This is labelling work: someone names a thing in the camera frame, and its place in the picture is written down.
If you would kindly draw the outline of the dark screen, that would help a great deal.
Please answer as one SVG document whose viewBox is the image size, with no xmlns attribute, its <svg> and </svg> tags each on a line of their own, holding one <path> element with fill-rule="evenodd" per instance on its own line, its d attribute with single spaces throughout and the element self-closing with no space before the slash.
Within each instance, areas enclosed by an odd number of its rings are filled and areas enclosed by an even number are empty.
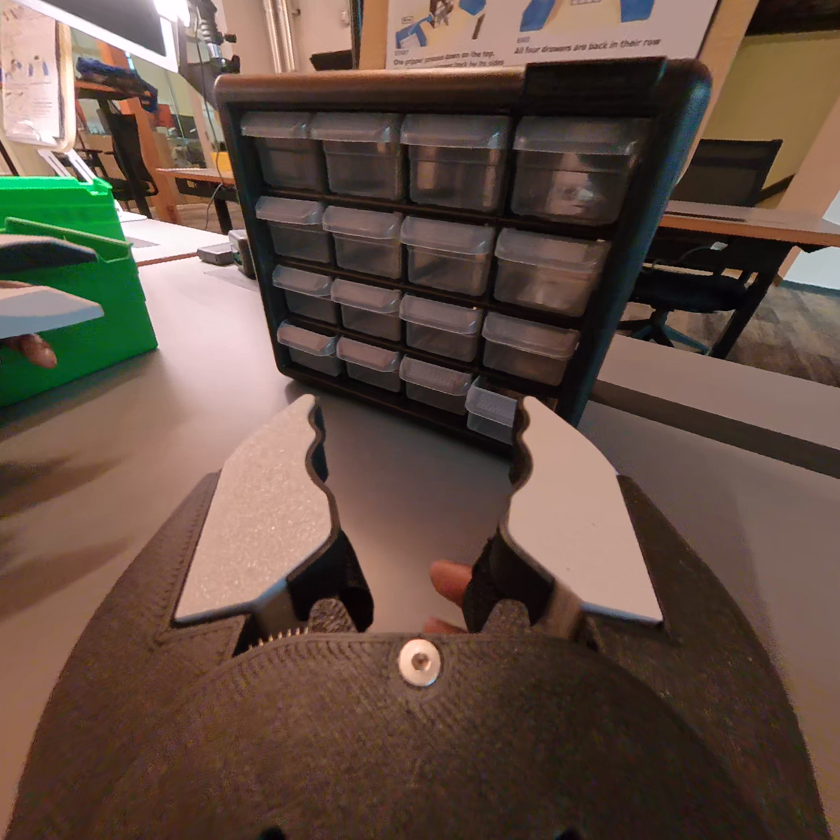
<svg viewBox="0 0 840 840">
<path fill-rule="evenodd" d="M 179 68 L 177 33 L 188 25 L 183 1 L 21 1 L 21 5 L 165 70 Z"/>
</svg>

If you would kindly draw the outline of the wooden desk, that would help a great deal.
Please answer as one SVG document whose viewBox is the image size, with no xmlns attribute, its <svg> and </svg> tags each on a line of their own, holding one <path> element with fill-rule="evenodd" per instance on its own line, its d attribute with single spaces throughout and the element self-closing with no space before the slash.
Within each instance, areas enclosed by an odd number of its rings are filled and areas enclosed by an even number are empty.
<svg viewBox="0 0 840 840">
<path fill-rule="evenodd" d="M 172 181 L 183 196 L 204 200 L 206 223 L 214 211 L 222 235 L 228 235 L 234 228 L 228 204 L 238 203 L 238 192 L 232 174 L 202 167 L 161 168 L 157 172 Z"/>
<path fill-rule="evenodd" d="M 657 268 L 685 269 L 744 287 L 720 338 L 705 351 L 724 360 L 732 351 L 794 249 L 806 254 L 839 246 L 839 226 L 820 216 L 758 207 L 671 201 L 647 252 Z"/>
</svg>

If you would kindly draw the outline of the black drawer cabinet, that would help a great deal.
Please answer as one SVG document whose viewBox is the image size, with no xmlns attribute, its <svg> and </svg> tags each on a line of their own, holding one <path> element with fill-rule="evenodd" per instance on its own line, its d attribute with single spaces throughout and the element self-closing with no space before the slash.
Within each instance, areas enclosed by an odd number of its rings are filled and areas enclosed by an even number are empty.
<svg viewBox="0 0 840 840">
<path fill-rule="evenodd" d="M 557 414 L 578 427 L 706 112 L 711 79 L 697 60 L 653 57 L 512 68 L 226 75 L 217 79 L 214 93 L 273 334 L 289 320 L 311 331 L 332 331 L 448 370 L 485 376 L 503 389 L 548 399 Z M 269 112 L 325 112 L 331 118 L 344 112 L 393 112 L 406 118 L 503 119 L 508 136 L 499 150 L 498 175 L 478 175 L 473 169 L 480 164 L 471 163 L 467 175 L 443 175 L 446 163 L 438 152 L 429 164 L 434 183 L 444 190 L 489 184 L 500 188 L 500 199 L 484 210 L 444 205 L 437 197 L 392 201 L 269 186 L 259 173 L 256 140 L 245 134 L 245 117 L 251 112 L 260 117 Z M 546 381 L 536 373 L 487 366 L 484 339 L 479 340 L 476 360 L 446 361 L 438 353 L 408 349 L 403 339 L 366 338 L 352 327 L 319 327 L 312 318 L 293 315 L 280 291 L 271 289 L 270 274 L 281 264 L 318 265 L 275 249 L 268 222 L 257 216 L 262 196 L 395 211 L 404 218 L 477 224 L 498 232 L 568 235 L 605 245 L 605 264 L 580 316 L 500 301 L 494 297 L 496 267 L 490 268 L 487 289 L 476 297 L 418 289 L 434 301 L 470 305 L 568 333 L 574 350 L 570 360 L 560 362 L 560 373 Z"/>
</svg>

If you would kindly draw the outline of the black office chair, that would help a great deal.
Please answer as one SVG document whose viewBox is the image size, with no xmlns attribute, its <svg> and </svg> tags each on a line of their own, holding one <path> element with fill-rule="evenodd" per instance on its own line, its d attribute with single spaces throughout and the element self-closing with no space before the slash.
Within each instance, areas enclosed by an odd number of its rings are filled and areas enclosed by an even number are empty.
<svg viewBox="0 0 840 840">
<path fill-rule="evenodd" d="M 113 111 L 106 101 L 99 103 L 98 115 L 108 128 L 112 155 L 122 173 L 122 177 L 106 178 L 113 197 L 121 203 L 133 202 L 141 215 L 152 217 L 148 200 L 157 196 L 159 189 L 144 162 L 138 121 L 132 114 Z"/>
<path fill-rule="evenodd" d="M 781 140 L 701 140 L 673 192 L 680 202 L 755 207 L 781 149 Z M 673 348 L 681 343 L 724 359 L 767 295 L 781 263 L 781 246 L 759 254 L 757 239 L 661 226 L 636 280 L 630 302 L 648 306 L 645 319 L 619 323 L 630 338 Z M 730 312 L 722 336 L 710 347 L 667 326 L 673 312 Z"/>
</svg>

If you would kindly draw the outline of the person's right hand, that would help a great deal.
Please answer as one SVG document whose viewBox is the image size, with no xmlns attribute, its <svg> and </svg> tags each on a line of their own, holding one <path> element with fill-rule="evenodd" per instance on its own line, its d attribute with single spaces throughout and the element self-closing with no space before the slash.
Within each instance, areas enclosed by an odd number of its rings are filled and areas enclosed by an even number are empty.
<svg viewBox="0 0 840 840">
<path fill-rule="evenodd" d="M 472 578 L 471 568 L 445 560 L 438 560 L 429 568 L 430 581 L 436 593 L 454 604 L 461 612 L 467 587 Z M 467 631 L 439 617 L 429 617 L 423 627 L 425 635 L 465 634 Z"/>
</svg>

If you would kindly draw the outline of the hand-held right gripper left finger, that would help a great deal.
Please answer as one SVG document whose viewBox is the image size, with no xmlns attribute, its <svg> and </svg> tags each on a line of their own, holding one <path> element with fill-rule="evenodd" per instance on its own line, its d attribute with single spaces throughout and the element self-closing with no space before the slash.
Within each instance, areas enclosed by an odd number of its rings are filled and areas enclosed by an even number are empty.
<svg viewBox="0 0 840 840">
<path fill-rule="evenodd" d="M 262 636 L 308 623 L 322 599 L 351 626 L 373 622 L 374 602 L 327 486 L 322 411 L 303 395 L 247 438 L 220 470 L 173 624 L 248 616 Z"/>
</svg>

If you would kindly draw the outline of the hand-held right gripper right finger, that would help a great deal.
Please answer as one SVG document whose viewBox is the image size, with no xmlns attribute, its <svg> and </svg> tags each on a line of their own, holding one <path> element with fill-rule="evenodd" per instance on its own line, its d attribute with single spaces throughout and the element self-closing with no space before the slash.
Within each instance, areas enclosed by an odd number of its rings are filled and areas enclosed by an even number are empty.
<svg viewBox="0 0 840 840">
<path fill-rule="evenodd" d="M 573 636 L 584 616 L 641 627 L 664 622 L 614 467 L 575 427 L 532 396 L 514 418 L 511 494 L 474 565 L 471 631 L 502 601 L 533 628 Z"/>
</svg>

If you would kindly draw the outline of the blue plastic parts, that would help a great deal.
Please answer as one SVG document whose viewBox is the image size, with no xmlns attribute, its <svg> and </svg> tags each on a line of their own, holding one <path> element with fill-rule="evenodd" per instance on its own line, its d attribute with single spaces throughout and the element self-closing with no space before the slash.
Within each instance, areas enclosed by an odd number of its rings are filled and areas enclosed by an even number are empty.
<svg viewBox="0 0 840 840">
<path fill-rule="evenodd" d="M 77 58 L 76 70 L 82 81 L 113 89 L 127 95 L 128 98 L 157 101 L 157 89 L 143 80 L 136 70 L 110 65 L 86 56 Z"/>
</svg>

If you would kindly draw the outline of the small instruction sheet on stand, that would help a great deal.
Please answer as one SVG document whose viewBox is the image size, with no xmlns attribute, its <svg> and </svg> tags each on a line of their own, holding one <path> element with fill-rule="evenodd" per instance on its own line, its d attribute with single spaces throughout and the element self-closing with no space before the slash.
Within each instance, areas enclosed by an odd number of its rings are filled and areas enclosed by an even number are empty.
<svg viewBox="0 0 840 840">
<path fill-rule="evenodd" d="M 2 1 L 2 123 L 13 142 L 64 151 L 76 136 L 69 29 Z"/>
</svg>

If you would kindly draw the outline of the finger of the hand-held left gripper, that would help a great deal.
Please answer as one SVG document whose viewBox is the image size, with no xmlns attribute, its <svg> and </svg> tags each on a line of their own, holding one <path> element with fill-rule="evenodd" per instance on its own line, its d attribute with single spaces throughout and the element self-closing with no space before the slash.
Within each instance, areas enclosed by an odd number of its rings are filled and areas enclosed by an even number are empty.
<svg viewBox="0 0 840 840">
<path fill-rule="evenodd" d="M 44 270 L 98 262 L 96 251 L 64 239 L 1 234 L 1 271 Z"/>
<path fill-rule="evenodd" d="M 1 339 L 63 329 L 102 318 L 102 306 L 52 287 L 1 289 Z"/>
</svg>

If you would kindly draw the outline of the dark small box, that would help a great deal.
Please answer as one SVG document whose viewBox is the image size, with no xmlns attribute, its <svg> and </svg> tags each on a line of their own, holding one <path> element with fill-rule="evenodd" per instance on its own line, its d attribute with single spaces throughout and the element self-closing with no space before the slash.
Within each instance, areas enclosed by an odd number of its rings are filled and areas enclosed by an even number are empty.
<svg viewBox="0 0 840 840">
<path fill-rule="evenodd" d="M 227 234 L 226 244 L 205 245 L 196 250 L 197 257 L 211 266 L 235 266 L 245 277 L 256 280 L 256 264 L 244 228 L 236 228 Z"/>
</svg>

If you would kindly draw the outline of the green plastic bin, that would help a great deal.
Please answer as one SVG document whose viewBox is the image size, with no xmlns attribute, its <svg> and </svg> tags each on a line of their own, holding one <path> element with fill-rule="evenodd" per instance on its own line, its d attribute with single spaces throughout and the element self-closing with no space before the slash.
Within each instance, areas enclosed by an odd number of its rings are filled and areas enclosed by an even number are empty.
<svg viewBox="0 0 840 840">
<path fill-rule="evenodd" d="M 1 229 L 10 217 L 125 241 L 111 185 L 97 177 L 2 176 Z"/>
<path fill-rule="evenodd" d="M 132 247 L 126 241 L 51 224 L 7 217 L 3 233 L 49 236 L 92 249 L 97 260 L 67 268 L 27 270 L 13 276 L 96 302 L 103 315 L 60 329 L 40 330 L 57 356 L 57 366 L 41 369 L 19 353 L 2 349 L 1 406 L 20 403 L 58 386 L 157 350 Z"/>
</svg>

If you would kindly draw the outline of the set of clear drawers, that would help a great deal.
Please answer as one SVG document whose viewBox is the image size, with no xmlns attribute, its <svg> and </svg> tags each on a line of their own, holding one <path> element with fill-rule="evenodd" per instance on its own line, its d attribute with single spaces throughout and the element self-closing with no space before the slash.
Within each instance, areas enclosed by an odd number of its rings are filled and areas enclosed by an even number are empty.
<svg viewBox="0 0 840 840">
<path fill-rule="evenodd" d="M 260 173 L 282 190 L 314 189 L 399 201 L 440 199 L 489 210 L 500 188 L 485 184 L 444 190 L 429 167 L 441 153 L 443 175 L 498 175 L 508 137 L 503 119 L 406 118 L 375 112 L 329 117 L 325 112 L 248 113 L 246 138 L 256 141 Z M 494 298 L 554 313 L 582 315 L 606 260 L 606 246 L 568 235 L 500 232 L 448 224 L 395 211 L 364 211 L 311 200 L 262 196 L 275 249 L 317 268 L 276 266 L 272 290 L 293 315 L 319 327 L 345 326 L 366 338 L 404 340 L 410 350 L 445 361 L 475 361 L 485 340 L 487 366 L 536 373 L 547 382 L 569 361 L 573 340 L 538 323 L 505 318 L 470 305 L 434 301 L 431 287 L 476 297 L 497 268 Z M 377 401 L 466 416 L 466 395 L 478 376 L 452 371 L 289 320 L 275 336 L 290 375 L 343 384 Z"/>
</svg>

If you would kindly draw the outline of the person's left hand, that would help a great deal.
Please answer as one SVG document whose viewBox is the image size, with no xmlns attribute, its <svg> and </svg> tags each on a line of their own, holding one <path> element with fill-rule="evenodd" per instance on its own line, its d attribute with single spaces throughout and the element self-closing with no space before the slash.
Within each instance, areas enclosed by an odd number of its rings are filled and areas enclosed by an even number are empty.
<svg viewBox="0 0 840 840">
<path fill-rule="evenodd" d="M 38 368 L 52 370 L 57 366 L 57 357 L 52 347 L 36 333 L 2 339 L 1 346 Z"/>
</svg>

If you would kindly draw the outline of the white stand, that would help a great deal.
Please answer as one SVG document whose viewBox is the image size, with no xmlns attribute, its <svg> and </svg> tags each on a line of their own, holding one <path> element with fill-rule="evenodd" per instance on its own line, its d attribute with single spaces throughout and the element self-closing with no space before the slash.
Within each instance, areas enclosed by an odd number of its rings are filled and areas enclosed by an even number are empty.
<svg viewBox="0 0 840 840">
<path fill-rule="evenodd" d="M 47 148 L 37 147 L 36 151 L 58 177 L 75 176 L 87 184 L 93 184 L 97 179 L 88 163 L 75 150 L 57 153 Z"/>
</svg>

